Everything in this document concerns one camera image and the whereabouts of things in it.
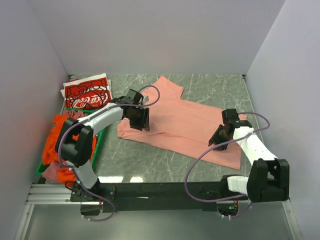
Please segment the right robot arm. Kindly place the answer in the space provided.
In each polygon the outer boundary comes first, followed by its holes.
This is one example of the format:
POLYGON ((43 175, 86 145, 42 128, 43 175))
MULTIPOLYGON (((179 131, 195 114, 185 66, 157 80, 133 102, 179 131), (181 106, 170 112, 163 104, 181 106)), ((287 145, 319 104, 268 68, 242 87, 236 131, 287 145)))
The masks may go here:
POLYGON ((247 196, 254 203, 284 202, 289 198, 290 165, 286 159, 275 156, 259 139, 251 123, 241 120, 237 110, 223 110, 223 124, 219 125, 208 141, 214 151, 225 151, 236 143, 250 162, 248 177, 225 175, 219 193, 230 200, 237 193, 247 196))

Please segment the pink t-shirt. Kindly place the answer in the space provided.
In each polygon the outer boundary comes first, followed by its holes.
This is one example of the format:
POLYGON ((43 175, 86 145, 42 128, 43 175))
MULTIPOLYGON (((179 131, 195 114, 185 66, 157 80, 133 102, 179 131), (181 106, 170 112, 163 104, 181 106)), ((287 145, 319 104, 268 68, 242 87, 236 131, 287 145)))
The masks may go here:
POLYGON ((182 100, 184 91, 164 76, 142 94, 149 102, 149 131, 130 127, 123 119, 117 125, 117 136, 122 139, 145 143, 164 150, 198 158, 209 148, 209 140, 223 123, 220 108, 182 100))

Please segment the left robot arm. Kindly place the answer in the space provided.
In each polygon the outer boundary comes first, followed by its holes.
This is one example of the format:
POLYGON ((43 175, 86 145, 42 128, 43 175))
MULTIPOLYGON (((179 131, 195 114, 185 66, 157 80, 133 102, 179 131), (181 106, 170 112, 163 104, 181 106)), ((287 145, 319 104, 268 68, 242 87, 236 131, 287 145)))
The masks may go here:
POLYGON ((64 121, 55 146, 58 161, 73 172, 88 201, 101 195, 99 178, 90 163, 94 136, 123 119, 129 120, 132 129, 149 131, 150 109, 143 105, 143 99, 139 91, 130 89, 125 96, 111 100, 92 114, 78 119, 69 117, 64 121))

